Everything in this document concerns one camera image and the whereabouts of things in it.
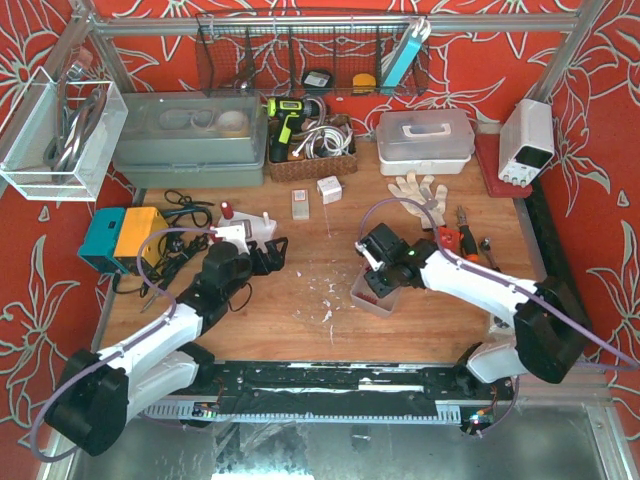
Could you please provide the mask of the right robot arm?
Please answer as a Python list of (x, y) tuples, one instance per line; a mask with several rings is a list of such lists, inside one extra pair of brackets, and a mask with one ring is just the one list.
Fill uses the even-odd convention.
[(365, 280), (379, 298), (400, 287), (441, 292), (506, 324), (504, 334), (472, 345), (459, 359), (457, 380), (469, 389), (523, 374), (559, 384), (583, 353), (590, 323), (581, 302), (558, 278), (535, 282), (498, 273), (432, 240), (408, 244), (384, 223), (355, 249), (369, 265)]

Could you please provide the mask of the red coil spring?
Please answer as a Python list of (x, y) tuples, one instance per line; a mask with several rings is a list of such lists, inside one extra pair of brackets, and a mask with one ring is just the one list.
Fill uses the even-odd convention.
[(222, 218), (224, 220), (231, 220), (234, 217), (235, 212), (232, 205), (229, 202), (227, 201), (221, 202), (220, 210), (221, 210)]

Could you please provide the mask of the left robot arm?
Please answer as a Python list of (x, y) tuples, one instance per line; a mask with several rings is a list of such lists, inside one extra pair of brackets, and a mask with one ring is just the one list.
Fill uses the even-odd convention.
[(232, 310), (233, 297), (256, 276), (283, 269), (288, 239), (242, 250), (230, 240), (211, 246), (202, 265), (165, 310), (129, 336), (66, 361), (42, 422), (91, 456), (106, 452), (147, 407), (209, 377), (215, 357), (196, 344)]

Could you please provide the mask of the white cube power socket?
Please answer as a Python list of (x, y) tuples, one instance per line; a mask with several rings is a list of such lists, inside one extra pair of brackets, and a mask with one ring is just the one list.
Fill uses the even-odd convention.
[(321, 196), (322, 204), (328, 205), (342, 199), (343, 187), (337, 176), (329, 176), (319, 179), (316, 188)]

